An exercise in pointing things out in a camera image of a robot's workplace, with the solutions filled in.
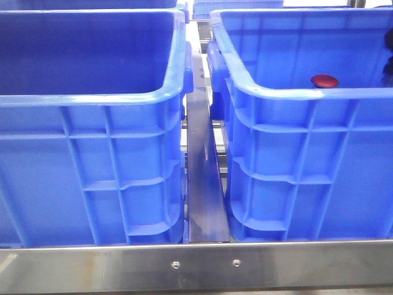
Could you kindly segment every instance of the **metal guide rail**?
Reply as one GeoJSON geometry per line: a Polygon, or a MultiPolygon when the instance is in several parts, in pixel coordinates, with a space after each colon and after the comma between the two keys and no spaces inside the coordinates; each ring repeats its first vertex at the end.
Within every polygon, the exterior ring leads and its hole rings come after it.
{"type": "Polygon", "coordinates": [[[190,244],[0,250],[0,294],[393,294],[375,288],[393,286],[393,240],[226,243],[197,22],[188,34],[195,73],[187,96],[190,244]]]}

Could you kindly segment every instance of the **screw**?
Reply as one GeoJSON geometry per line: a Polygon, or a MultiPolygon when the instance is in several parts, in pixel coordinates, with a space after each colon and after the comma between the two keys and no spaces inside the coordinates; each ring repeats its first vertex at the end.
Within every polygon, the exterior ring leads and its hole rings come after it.
{"type": "Polygon", "coordinates": [[[232,265],[233,265],[234,267],[239,267],[240,264],[241,264],[240,259],[235,259],[235,260],[232,261],[232,265]]]}
{"type": "Polygon", "coordinates": [[[179,262],[179,261],[173,261],[173,262],[171,263],[171,267],[172,267],[173,269],[179,269],[179,268],[180,268],[180,262],[179,262]]]}

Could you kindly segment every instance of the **crate rim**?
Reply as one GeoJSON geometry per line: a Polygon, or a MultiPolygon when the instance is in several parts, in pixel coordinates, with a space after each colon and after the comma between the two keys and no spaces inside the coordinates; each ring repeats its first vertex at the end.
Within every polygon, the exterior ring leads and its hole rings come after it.
{"type": "Polygon", "coordinates": [[[292,101],[303,101],[303,100],[337,100],[345,99],[358,100],[358,99],[388,99],[392,98],[391,88],[331,88],[331,89],[274,89],[263,87],[255,82],[251,77],[248,70],[246,69],[243,61],[238,55],[235,47],[233,46],[230,37],[224,27],[221,14],[226,12],[231,13],[269,13],[274,14],[279,12],[280,14],[291,14],[293,12],[304,12],[304,13],[330,13],[330,12],[348,12],[351,13],[364,13],[369,11],[386,11],[392,13],[393,21],[393,8],[384,7],[377,9],[351,9],[351,8],[328,8],[328,9],[219,9],[213,10],[210,13],[211,23],[214,31],[216,41],[219,45],[222,56],[227,65],[230,77],[236,88],[242,92],[252,95],[256,98],[266,100],[292,100],[292,101]]]}
{"type": "Polygon", "coordinates": [[[146,93],[80,95],[0,95],[0,108],[20,106],[142,105],[166,101],[182,92],[185,71],[185,19],[176,9],[79,9],[79,10],[4,10],[10,14],[172,14],[174,17],[171,50],[161,88],[146,93]]]}

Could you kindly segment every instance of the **red object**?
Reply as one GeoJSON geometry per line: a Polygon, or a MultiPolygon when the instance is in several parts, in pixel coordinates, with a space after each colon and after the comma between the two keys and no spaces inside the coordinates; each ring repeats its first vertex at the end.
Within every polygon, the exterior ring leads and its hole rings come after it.
{"type": "Polygon", "coordinates": [[[324,74],[315,75],[311,78],[311,82],[317,88],[335,88],[338,86],[338,80],[336,78],[324,74]]]}

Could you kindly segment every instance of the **blue plastic crate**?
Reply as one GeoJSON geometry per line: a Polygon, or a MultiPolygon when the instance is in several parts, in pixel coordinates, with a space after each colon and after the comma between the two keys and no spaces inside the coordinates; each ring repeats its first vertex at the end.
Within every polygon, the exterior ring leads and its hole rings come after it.
{"type": "Polygon", "coordinates": [[[58,9],[169,9],[184,11],[190,21],[188,3],[184,0],[1,0],[0,10],[58,9]]]}
{"type": "Polygon", "coordinates": [[[210,12],[217,9],[282,8],[283,4],[284,0],[195,0],[192,18],[209,19],[210,12]]]}
{"type": "Polygon", "coordinates": [[[393,233],[392,9],[213,12],[212,87],[225,105],[239,241],[393,233]],[[313,88],[315,74],[338,88],[313,88]]]}
{"type": "Polygon", "coordinates": [[[0,247],[180,242],[183,13],[0,12],[0,39],[0,247]]]}

